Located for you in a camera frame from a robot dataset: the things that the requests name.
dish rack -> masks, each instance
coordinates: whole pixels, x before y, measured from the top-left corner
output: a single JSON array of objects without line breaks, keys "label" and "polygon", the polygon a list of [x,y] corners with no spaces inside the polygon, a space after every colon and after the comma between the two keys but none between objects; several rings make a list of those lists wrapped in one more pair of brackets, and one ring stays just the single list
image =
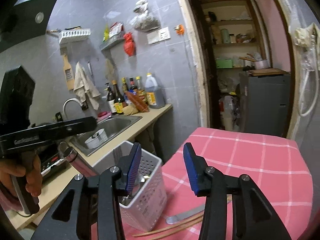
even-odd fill
[{"label": "dish rack", "polygon": [[[122,156],[129,155],[132,146],[133,143],[129,141],[122,142],[93,165],[94,169],[101,174],[116,165]],[[153,229],[167,203],[161,167],[160,158],[142,149],[138,173],[150,178],[128,206],[120,203],[122,222],[144,232]]]},{"label": "dish rack", "polygon": [[62,31],[59,33],[59,44],[65,44],[74,41],[84,41],[91,34],[91,29],[76,29]]}]

hanging towel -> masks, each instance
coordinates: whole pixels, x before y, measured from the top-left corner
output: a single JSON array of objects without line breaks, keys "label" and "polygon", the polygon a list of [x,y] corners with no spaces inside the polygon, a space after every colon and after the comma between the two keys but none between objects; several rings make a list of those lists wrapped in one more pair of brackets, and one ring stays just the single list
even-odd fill
[{"label": "hanging towel", "polygon": [[90,78],[87,77],[84,68],[78,62],[76,65],[75,85],[73,88],[74,93],[80,97],[80,102],[83,103],[86,100],[85,95],[88,96],[90,103],[95,110],[98,110],[99,103],[97,98],[100,93],[94,86]]},{"label": "hanging towel", "polygon": [[297,28],[294,31],[294,43],[297,46],[311,48],[311,35],[316,32],[316,53],[317,65],[320,66],[320,30],[319,27],[312,23],[307,28]]}]

knife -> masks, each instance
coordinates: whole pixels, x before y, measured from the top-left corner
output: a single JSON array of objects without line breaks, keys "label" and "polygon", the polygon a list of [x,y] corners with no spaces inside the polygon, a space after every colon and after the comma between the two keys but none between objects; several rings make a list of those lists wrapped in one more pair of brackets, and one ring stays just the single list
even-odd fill
[{"label": "knife", "polygon": [[201,206],[198,206],[198,207],[196,207],[196,208],[193,208],[193,209],[191,209],[191,210],[182,212],[182,213],[180,213],[180,214],[178,214],[178,215],[174,215],[174,216],[168,217],[165,221],[166,221],[167,224],[169,224],[169,225],[178,223],[178,222],[180,222],[181,220],[184,220],[184,219],[186,219],[186,218],[192,217],[192,216],[195,215],[195,214],[200,213],[201,211],[204,210],[204,206],[205,206],[205,204],[203,204],[203,205],[201,205]]}]

human hand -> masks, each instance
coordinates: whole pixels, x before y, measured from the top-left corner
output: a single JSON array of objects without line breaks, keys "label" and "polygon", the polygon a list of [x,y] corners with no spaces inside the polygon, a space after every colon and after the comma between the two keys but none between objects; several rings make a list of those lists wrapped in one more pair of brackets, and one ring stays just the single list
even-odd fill
[{"label": "human hand", "polygon": [[17,197],[10,175],[16,177],[23,177],[26,175],[26,191],[31,193],[33,197],[38,197],[41,194],[42,175],[41,162],[38,155],[35,155],[35,158],[33,159],[33,170],[27,174],[26,168],[17,164],[14,160],[0,160],[0,182],[13,196]]}]

kitchen counter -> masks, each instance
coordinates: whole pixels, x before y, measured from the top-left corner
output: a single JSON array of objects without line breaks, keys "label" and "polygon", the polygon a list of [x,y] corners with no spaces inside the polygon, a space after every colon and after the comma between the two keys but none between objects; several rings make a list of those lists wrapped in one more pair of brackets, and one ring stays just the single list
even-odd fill
[{"label": "kitchen counter", "polygon": [[[136,135],[145,130],[149,125],[154,123],[161,115],[167,112],[170,108],[172,108],[172,105],[167,104],[160,109],[150,109],[150,112],[148,113],[134,114],[135,116],[142,116],[142,118],[136,123],[134,123],[132,126],[130,126],[128,129],[120,133],[118,136],[113,138],[110,142],[108,142],[105,146],[103,146],[101,149],[96,151],[91,156],[82,156],[90,165],[95,164],[106,153],[111,151],[113,148],[118,146],[123,141],[133,139]],[[37,214],[34,214],[28,218],[21,217],[17,215],[15,212],[9,212],[8,216],[12,225],[17,230],[21,230],[25,226],[30,224],[32,221],[34,221],[39,215],[41,215],[53,204],[53,202],[56,200],[56,198],[59,196],[62,190],[66,187],[66,185],[76,174],[78,174],[78,171],[75,168],[70,167],[54,179],[50,179],[48,182],[46,182],[43,185],[42,193],[39,196],[40,211]]]}]

